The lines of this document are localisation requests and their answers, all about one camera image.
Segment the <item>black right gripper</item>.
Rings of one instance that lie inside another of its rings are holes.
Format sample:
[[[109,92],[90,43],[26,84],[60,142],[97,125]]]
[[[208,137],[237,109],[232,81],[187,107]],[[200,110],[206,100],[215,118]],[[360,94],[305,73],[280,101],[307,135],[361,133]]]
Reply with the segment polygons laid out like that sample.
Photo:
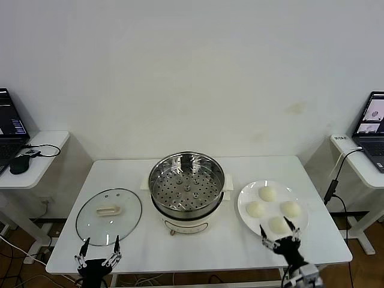
[[[287,217],[284,216],[283,218],[292,234],[276,241],[272,241],[267,237],[263,227],[259,225],[262,244],[266,248],[274,250],[275,254],[282,255],[291,268],[300,268],[308,264],[298,251],[301,246],[299,238],[301,232],[300,228],[296,227]]]

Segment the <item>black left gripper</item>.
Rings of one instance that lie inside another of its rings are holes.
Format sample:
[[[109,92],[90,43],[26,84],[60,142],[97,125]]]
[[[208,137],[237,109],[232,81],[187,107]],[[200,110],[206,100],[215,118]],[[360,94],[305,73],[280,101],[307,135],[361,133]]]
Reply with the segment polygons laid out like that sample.
[[[85,260],[89,241],[90,238],[86,238],[80,248],[78,255],[74,256],[78,262],[77,271],[80,275],[80,279],[77,280],[77,283],[80,283],[81,288],[108,287],[104,278],[111,273],[112,267],[115,267],[122,258],[122,254],[120,252],[119,236],[116,236],[113,253],[106,260]]]

